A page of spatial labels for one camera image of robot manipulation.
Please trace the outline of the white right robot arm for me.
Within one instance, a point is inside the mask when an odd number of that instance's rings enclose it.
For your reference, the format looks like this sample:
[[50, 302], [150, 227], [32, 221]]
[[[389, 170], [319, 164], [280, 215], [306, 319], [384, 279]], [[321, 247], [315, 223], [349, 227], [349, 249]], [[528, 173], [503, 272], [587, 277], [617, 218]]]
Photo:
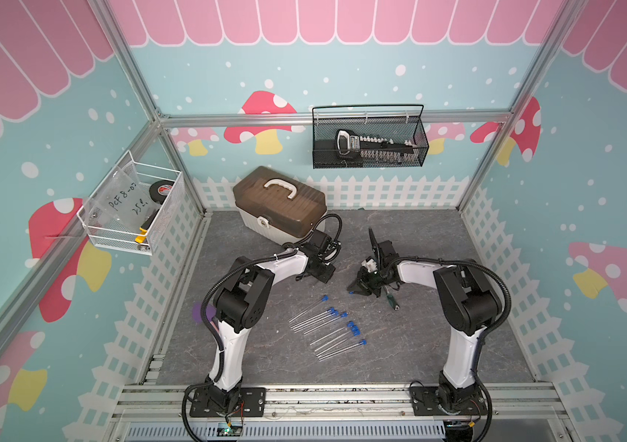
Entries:
[[393, 284], [423, 285], [437, 291], [451, 327], [437, 403], [442, 412], [459, 414], [482, 393], [477, 375], [480, 354], [487, 336], [509, 316], [509, 289], [497, 274], [473, 260], [399, 257], [387, 265], [372, 258], [364, 261], [347, 291], [379, 297]]

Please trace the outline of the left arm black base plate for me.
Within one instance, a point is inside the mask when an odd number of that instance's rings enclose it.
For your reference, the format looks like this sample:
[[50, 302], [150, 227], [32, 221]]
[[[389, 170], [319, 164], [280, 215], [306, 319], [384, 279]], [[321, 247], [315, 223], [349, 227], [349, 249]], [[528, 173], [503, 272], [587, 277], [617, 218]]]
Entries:
[[230, 392], [215, 386], [197, 389], [186, 401], [190, 417], [262, 417], [265, 388], [235, 387]]

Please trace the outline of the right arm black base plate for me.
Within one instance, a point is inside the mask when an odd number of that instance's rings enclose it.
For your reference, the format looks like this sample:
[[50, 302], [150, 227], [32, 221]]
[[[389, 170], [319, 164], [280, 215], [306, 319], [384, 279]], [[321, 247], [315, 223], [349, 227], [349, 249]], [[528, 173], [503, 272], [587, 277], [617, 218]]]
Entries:
[[411, 385], [409, 396], [415, 416], [470, 416], [488, 414], [488, 403], [481, 389], [472, 385], [464, 389], [449, 386]]

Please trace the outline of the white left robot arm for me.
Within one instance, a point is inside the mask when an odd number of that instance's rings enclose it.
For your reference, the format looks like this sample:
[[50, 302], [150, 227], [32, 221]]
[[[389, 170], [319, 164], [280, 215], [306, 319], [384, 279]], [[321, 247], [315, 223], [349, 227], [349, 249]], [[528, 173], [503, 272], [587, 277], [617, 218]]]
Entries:
[[207, 308], [201, 319], [216, 343], [216, 355], [207, 383], [217, 392], [230, 393], [243, 379], [243, 360], [251, 330], [265, 313], [272, 287], [290, 277], [309, 274], [327, 282], [340, 251], [334, 243], [315, 252], [304, 246], [291, 246], [284, 252], [250, 260], [239, 257], [225, 276], [207, 292], [205, 302], [215, 308], [212, 320]]

